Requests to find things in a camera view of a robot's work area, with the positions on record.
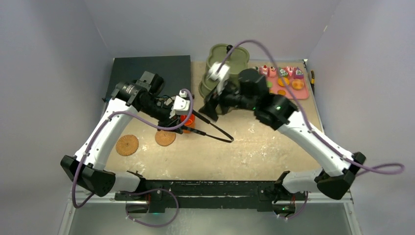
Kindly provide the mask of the pink serving tray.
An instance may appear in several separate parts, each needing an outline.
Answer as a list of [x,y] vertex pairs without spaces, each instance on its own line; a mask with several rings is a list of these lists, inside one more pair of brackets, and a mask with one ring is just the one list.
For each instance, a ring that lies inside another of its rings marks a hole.
[[[260,72],[260,68],[261,67],[256,67],[256,69],[259,71],[259,73],[261,74],[261,72]],[[308,97],[309,97],[309,92],[308,92],[308,89],[306,88],[306,84],[305,84],[305,86],[304,86],[304,88],[302,89],[302,90],[299,90],[299,91],[297,91],[297,90],[294,90],[293,88],[292,88],[292,86],[291,86],[291,82],[292,82],[292,80],[294,79],[294,75],[292,76],[292,77],[288,77],[288,79],[290,80],[290,85],[289,86],[286,86],[286,87],[281,87],[281,86],[279,86],[278,85],[278,83],[277,83],[277,80],[280,78],[280,76],[279,76],[279,74],[278,74],[278,68],[276,68],[276,70],[277,70],[277,76],[276,77],[269,77],[269,76],[266,76],[266,80],[267,81],[271,81],[271,82],[273,82],[273,87],[272,88],[269,88],[269,92],[270,93],[272,93],[272,94],[278,94],[277,92],[278,92],[278,90],[285,90],[286,91],[286,97],[288,98],[288,99],[293,99],[292,98],[292,95],[288,92],[288,90],[290,90],[293,94],[294,94],[294,96],[298,99],[298,100],[300,100],[300,99],[307,99]]]

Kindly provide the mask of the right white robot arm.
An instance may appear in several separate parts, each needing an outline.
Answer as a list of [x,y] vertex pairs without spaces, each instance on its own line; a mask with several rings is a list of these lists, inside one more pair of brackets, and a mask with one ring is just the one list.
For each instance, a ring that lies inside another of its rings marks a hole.
[[300,191],[319,191],[335,200],[343,198],[366,160],[362,153],[351,153],[336,145],[305,121],[297,105],[283,95],[269,92],[266,76],[255,69],[241,71],[238,86],[229,80],[225,67],[211,68],[207,77],[217,85],[205,97],[200,113],[217,121],[217,107],[222,114],[229,108],[253,111],[259,122],[290,138],[320,164],[320,169],[312,171],[282,173],[275,185],[278,198],[287,199]]

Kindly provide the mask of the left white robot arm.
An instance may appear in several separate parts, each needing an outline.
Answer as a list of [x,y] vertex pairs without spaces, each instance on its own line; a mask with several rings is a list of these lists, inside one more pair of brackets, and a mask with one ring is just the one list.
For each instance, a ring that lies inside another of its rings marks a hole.
[[83,146],[74,155],[65,155],[60,165],[77,186],[97,196],[113,191],[126,191],[133,200],[140,200],[146,194],[145,185],[140,183],[137,173],[113,173],[106,170],[111,150],[119,140],[132,118],[139,118],[143,112],[158,120],[154,125],[140,118],[142,122],[158,130],[175,131],[184,125],[181,115],[190,115],[193,108],[192,94],[181,89],[174,102],[162,106],[157,97],[164,88],[164,79],[157,74],[144,72],[139,80],[119,82],[107,103],[106,110]]

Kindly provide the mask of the pink cake slice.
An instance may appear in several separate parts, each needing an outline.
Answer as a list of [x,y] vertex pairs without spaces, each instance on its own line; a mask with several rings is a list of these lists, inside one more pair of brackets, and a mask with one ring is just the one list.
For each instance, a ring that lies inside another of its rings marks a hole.
[[292,77],[295,72],[295,68],[292,66],[287,66],[285,69],[287,71],[288,77]]

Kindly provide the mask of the orange translucent cup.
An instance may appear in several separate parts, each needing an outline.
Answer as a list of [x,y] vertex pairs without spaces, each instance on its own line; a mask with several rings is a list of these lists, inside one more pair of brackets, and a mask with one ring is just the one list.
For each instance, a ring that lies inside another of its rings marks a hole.
[[186,127],[195,128],[195,116],[193,114],[190,115],[190,118],[185,122],[182,126],[182,130],[185,134],[189,134],[190,131],[186,129]]

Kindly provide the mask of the green cake slice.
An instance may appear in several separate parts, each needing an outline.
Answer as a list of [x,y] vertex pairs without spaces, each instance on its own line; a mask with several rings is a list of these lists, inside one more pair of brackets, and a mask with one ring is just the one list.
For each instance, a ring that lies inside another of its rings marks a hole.
[[279,74],[280,77],[285,77],[285,78],[288,78],[288,76],[289,76],[286,68],[283,68],[283,67],[278,68],[278,74]]

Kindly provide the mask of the purple cake slice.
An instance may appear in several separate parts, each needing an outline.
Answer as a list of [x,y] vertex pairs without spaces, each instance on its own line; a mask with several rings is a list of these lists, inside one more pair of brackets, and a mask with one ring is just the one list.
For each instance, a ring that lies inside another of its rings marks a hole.
[[294,69],[293,75],[294,75],[294,79],[304,79],[304,73],[299,67]]

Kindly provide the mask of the pink strawberry roll cake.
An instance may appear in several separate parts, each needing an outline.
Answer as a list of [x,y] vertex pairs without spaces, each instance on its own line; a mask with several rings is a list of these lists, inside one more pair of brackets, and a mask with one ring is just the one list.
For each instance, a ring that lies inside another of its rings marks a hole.
[[260,68],[260,72],[261,72],[262,75],[268,76],[268,67],[266,65],[262,66]]

